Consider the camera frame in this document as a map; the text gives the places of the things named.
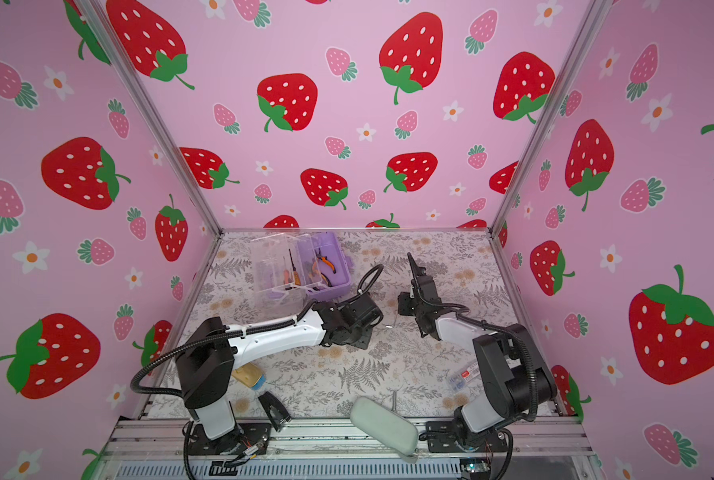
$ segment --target table surface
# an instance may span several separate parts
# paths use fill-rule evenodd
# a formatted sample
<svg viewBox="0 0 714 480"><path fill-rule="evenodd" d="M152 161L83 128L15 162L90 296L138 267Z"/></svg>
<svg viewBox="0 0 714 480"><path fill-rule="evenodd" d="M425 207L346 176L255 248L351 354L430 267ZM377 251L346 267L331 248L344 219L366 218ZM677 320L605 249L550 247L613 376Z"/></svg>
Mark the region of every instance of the table surface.
<svg viewBox="0 0 714 480"><path fill-rule="evenodd" d="M223 323L269 320L253 301L253 274L249 242L269 232L225 234L206 282L202 285L179 344L184 343L202 321L220 316ZM420 338L413 317L397 314L397 296L410 289L407 252L434 276L440 298L471 308L473 318L496 325L516 322L498 266L484 232L456 231L339 231L344 254L352 258L352 292L372 265L384 264L381 278L370 293L385 318L373 330L370 346L330 348L304 347L255 360L266 375L258 391L237 380L229 384L226 398L237 418L266 414L257 400L270 391L294 417L349 417L353 401L367 396L407 417L450 416L458 406L482 393L480 380L459 392L448 376L476 362L473 353L430 336ZM179 388L175 365L170 362L162 386ZM551 415L548 403L539 415ZM185 418L188 412L180 398L153 396L150 418Z"/></svg>

